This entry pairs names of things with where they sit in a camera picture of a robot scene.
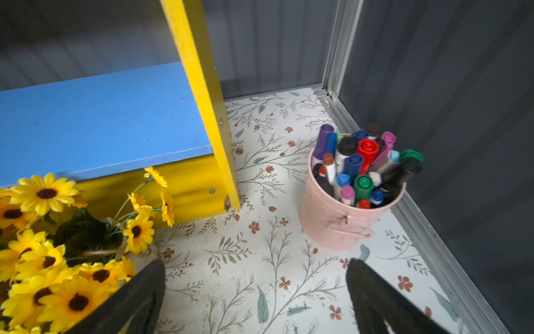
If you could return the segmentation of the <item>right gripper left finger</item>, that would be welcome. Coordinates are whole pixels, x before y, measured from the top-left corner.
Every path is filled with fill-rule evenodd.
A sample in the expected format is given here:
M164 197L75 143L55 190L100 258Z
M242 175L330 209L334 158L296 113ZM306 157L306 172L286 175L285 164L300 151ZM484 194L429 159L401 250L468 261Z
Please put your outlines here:
M153 260L68 333L154 333L164 294L164 263Z

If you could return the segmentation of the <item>shelf sunflower pot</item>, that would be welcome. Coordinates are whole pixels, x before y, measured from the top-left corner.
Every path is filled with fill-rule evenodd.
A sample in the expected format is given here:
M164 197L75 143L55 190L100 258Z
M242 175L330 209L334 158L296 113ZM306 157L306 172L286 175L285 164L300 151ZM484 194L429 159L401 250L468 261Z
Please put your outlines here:
M71 267L65 254L32 230L1 249L2 333L64 333L136 275L126 257Z
M115 216L95 218L78 184L53 173L1 189L1 281L23 281L48 268L139 254L153 242L154 217L175 224L167 179L153 167Z

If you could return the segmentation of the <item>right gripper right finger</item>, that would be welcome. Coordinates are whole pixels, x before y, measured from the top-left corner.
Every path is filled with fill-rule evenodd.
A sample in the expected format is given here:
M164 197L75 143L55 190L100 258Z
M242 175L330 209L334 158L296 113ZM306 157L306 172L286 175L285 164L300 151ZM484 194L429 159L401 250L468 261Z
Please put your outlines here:
M360 333L446 333L364 261L350 260L346 282Z

